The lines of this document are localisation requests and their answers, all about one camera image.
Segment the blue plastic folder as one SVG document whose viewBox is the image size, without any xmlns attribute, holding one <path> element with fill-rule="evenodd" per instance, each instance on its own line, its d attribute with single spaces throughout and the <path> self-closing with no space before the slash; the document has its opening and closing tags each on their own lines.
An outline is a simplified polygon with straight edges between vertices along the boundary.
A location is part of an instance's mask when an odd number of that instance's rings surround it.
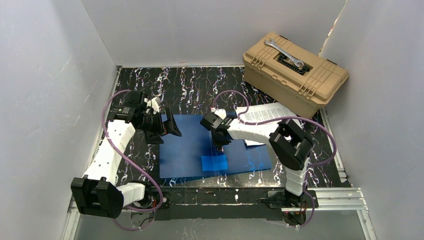
<svg viewBox="0 0 424 240">
<path fill-rule="evenodd" d="M 272 168 L 266 145 L 247 147 L 233 140 L 218 151 L 211 133 L 200 121 L 202 115 L 174 116 L 181 136 L 167 134 L 159 147 L 159 176 L 162 179 L 214 177 L 269 170 Z"/>
</svg>

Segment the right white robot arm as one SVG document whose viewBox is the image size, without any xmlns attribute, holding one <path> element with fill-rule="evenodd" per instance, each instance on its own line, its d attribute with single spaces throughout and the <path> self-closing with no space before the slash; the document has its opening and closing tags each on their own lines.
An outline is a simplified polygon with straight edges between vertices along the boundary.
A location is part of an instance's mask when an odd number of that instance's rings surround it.
<svg viewBox="0 0 424 240">
<path fill-rule="evenodd" d="M 286 170 L 282 203 L 296 208 L 304 205 L 312 139 L 292 118 L 260 124 L 227 115 L 225 110 L 219 109 L 204 115 L 199 123 L 211 133 L 216 148 L 234 140 L 254 141 L 271 147 Z"/>
</svg>

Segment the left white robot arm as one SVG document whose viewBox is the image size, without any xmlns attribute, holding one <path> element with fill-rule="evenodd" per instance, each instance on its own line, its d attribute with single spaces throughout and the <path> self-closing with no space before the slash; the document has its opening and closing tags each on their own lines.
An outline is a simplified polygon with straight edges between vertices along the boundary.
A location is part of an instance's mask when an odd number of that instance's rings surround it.
<svg viewBox="0 0 424 240">
<path fill-rule="evenodd" d="M 70 185 L 80 214 L 116 219 L 124 208 L 146 213 L 159 209 L 164 194 L 159 184 L 125 154 L 136 131 L 144 133 L 147 144 L 163 144 L 163 136 L 181 137 L 170 107 L 162 107 L 161 99 L 142 91 L 126 90 L 126 100 L 110 106 L 108 100 L 101 113 L 104 139 L 92 163 L 82 177 Z M 134 180 L 124 185 L 115 183 L 119 165 L 125 160 L 148 181 Z"/>
</svg>

